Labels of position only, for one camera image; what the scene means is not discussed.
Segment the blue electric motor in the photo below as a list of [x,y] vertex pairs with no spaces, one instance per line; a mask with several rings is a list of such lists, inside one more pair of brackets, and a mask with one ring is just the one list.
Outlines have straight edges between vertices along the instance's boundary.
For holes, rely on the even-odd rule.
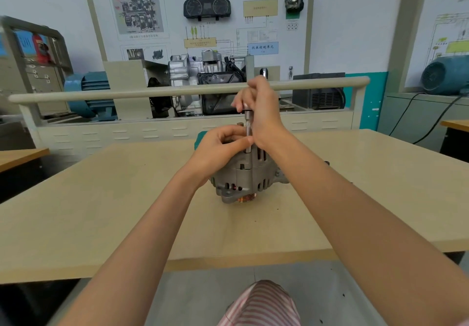
[[457,95],[469,90],[469,55],[439,57],[422,73],[427,94]]
[[[82,90],[110,90],[106,72],[89,72],[83,74],[72,74],[67,77],[63,86],[64,92],[80,92]],[[114,100],[80,100],[68,102],[70,111],[91,118],[93,121],[117,120],[117,112]]]

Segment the black cable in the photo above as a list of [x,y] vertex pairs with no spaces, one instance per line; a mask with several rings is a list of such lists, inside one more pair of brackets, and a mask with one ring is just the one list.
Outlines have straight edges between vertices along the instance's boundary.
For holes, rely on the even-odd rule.
[[441,113],[441,115],[438,117],[437,121],[435,121],[435,123],[433,124],[433,126],[431,127],[430,131],[428,131],[425,136],[423,136],[420,140],[417,140],[413,143],[413,145],[419,143],[420,141],[422,141],[423,139],[425,139],[428,135],[430,135],[430,133],[433,131],[433,129],[436,127],[436,125],[438,125],[439,121],[441,120],[441,118],[443,117],[443,115],[446,114],[446,112],[449,110],[450,107],[453,106],[454,103],[456,103],[458,100],[460,100],[461,98],[463,97],[463,95],[460,95],[458,96],[456,99],[454,99],[447,107],[446,109],[443,110],[443,112]]
[[412,103],[412,101],[414,100],[414,98],[417,96],[417,95],[420,95],[420,94],[424,94],[424,93],[417,93],[415,94],[409,101],[409,104],[407,104],[407,108],[404,110],[404,112],[402,113],[401,117],[399,118],[399,120],[397,120],[396,122],[396,125],[394,126],[393,130],[391,131],[391,133],[388,135],[388,136],[391,136],[394,132],[394,130],[396,129],[397,125],[399,125],[399,123],[401,122],[401,119],[402,117],[404,116],[404,114],[406,113],[407,109],[409,108],[410,104]]

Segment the power cord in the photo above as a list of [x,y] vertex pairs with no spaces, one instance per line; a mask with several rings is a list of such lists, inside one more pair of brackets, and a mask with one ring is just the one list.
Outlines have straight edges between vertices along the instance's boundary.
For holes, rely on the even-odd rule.
[[391,133],[390,133],[388,136],[391,136],[391,135],[393,134],[394,130],[396,129],[397,125],[399,125],[399,123],[401,122],[402,117],[403,117],[404,114],[406,113],[407,109],[409,108],[409,106],[410,106],[410,104],[412,103],[412,101],[414,100],[414,98],[415,98],[417,95],[420,95],[420,94],[424,94],[424,93],[422,93],[422,92],[417,93],[417,94],[415,94],[415,95],[410,99],[409,104],[407,104],[407,108],[404,110],[404,112],[402,113],[402,115],[401,115],[401,117],[399,118],[399,120],[397,120],[396,125],[394,126],[393,130],[391,131]]
[[453,106],[454,103],[456,103],[458,100],[460,100],[464,95],[460,95],[458,96],[456,99],[454,99],[447,107],[446,109],[443,110],[443,112],[441,113],[441,115],[438,117],[437,121],[435,121],[435,123],[433,124],[433,126],[431,127],[431,129],[425,134],[425,136],[423,136],[420,140],[417,140],[415,141],[414,143],[412,143],[413,145],[419,143],[420,141],[422,141],[423,139],[425,139],[428,135],[430,135],[430,133],[433,131],[433,129],[436,127],[436,125],[438,125],[439,121],[441,120],[441,118],[443,117],[443,115],[446,114],[446,112],[449,110],[450,107]]

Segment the white wall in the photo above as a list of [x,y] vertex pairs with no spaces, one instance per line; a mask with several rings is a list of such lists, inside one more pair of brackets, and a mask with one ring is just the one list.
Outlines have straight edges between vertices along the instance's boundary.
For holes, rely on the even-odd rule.
[[314,0],[310,72],[387,71],[401,0]]
[[75,72],[104,70],[86,0],[0,0],[0,15],[58,30]]
[[[400,0],[314,0],[310,72],[386,71]],[[75,72],[102,71],[86,0],[0,0],[0,14],[61,32]]]

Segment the forearm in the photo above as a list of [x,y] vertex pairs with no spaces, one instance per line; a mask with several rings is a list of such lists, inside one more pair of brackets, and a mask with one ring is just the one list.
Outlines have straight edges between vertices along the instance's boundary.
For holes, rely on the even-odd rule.
[[328,167],[286,131],[266,149],[338,257],[390,325],[457,325],[469,282],[404,222]]
[[144,324],[196,189],[196,179],[186,170],[176,173],[79,295],[61,326]]

